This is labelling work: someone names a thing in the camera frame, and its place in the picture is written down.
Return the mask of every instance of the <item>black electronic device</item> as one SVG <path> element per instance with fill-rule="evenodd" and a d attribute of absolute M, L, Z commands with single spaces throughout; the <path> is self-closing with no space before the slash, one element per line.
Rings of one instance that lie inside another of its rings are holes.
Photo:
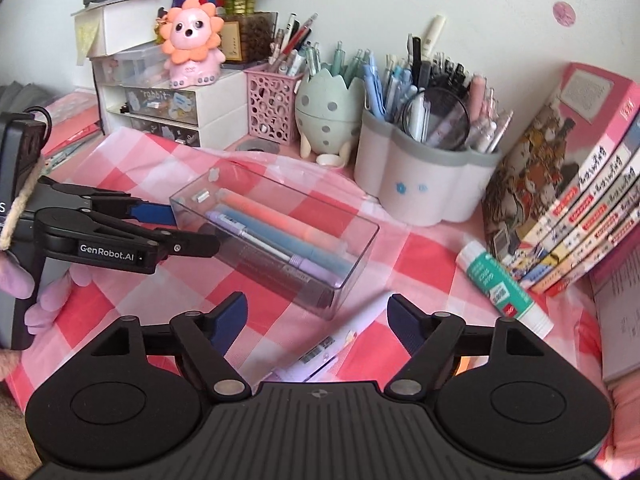
<path fill-rule="evenodd" d="M 44 113 L 49 124 L 35 120 L 35 112 Z M 43 108 L 0 114 L 0 227 L 4 227 L 49 134 L 50 117 Z M 166 227 L 147 229 L 126 220 Z M 152 274 L 170 254 L 209 258 L 219 248 L 213 234 L 176 230 L 169 205 L 119 191 L 60 184 L 42 176 L 9 248 L 36 286 L 26 300 L 0 292 L 0 348 L 24 350 L 31 345 L 33 336 L 24 325 L 24 313 L 36 303 L 46 269 L 49 276 L 62 275 L 68 262 L 76 262 Z"/>
<path fill-rule="evenodd" d="M 31 397 L 44 466 L 33 480 L 602 480 L 591 460 L 609 403 L 517 320 L 467 326 L 395 294 L 389 326 L 411 355 L 376 383 L 262 383 L 223 355 L 248 306 L 168 325 L 122 317 Z M 182 378 L 148 363 L 176 358 Z M 488 363 L 453 376 L 461 356 Z"/>

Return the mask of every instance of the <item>pink lion toy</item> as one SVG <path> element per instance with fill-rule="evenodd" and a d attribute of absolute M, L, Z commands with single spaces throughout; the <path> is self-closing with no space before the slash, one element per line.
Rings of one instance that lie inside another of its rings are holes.
<path fill-rule="evenodd" d="M 198 0 L 186 0 L 182 7 L 169 11 L 160 35 L 165 40 L 162 51 L 170 56 L 165 68 L 172 88 L 215 83 L 220 65 L 225 62 L 225 55 L 218 48 L 218 32 L 223 25 L 212 3 L 201 5 Z"/>

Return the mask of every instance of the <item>pink highlighter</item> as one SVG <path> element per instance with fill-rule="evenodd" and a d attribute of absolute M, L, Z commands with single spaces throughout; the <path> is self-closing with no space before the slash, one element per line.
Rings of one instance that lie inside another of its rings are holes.
<path fill-rule="evenodd" d="M 272 227 L 280 229 L 296 238 L 300 238 L 321 249 L 326 249 L 340 256 L 347 251 L 347 243 L 328 233 L 316 229 L 300 220 L 291 218 L 275 209 L 271 209 L 259 202 L 235 193 L 229 189 L 220 188 L 216 192 L 218 202 L 228 205 L 242 213 L 254 217 Z"/>

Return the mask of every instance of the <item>wall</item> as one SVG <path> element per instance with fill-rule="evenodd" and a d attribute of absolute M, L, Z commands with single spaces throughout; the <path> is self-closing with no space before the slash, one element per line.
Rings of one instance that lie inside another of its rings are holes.
<path fill-rule="evenodd" d="M 554 19 L 556 1 L 575 9 L 573 27 Z M 88 73 L 75 67 L 70 17 L 81 3 L 5 0 L 0 83 L 16 78 L 60 90 L 88 84 Z M 281 21 L 290 12 L 302 20 L 317 12 L 312 39 L 327 56 L 341 40 L 348 55 L 371 48 L 378 60 L 406 54 L 407 34 L 423 34 L 443 14 L 447 25 L 436 49 L 489 78 L 500 104 L 516 110 L 514 132 L 535 113 L 566 60 L 640 81 L 640 0 L 258 0 L 258 8 L 277 10 Z"/>

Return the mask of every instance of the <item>yellow sticky note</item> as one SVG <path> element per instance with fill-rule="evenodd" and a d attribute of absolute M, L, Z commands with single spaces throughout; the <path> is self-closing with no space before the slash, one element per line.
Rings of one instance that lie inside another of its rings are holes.
<path fill-rule="evenodd" d="M 82 66 L 98 34 L 100 14 L 98 12 L 78 14 L 76 16 L 75 28 L 76 51 L 78 52 L 76 63 L 78 66 Z"/>

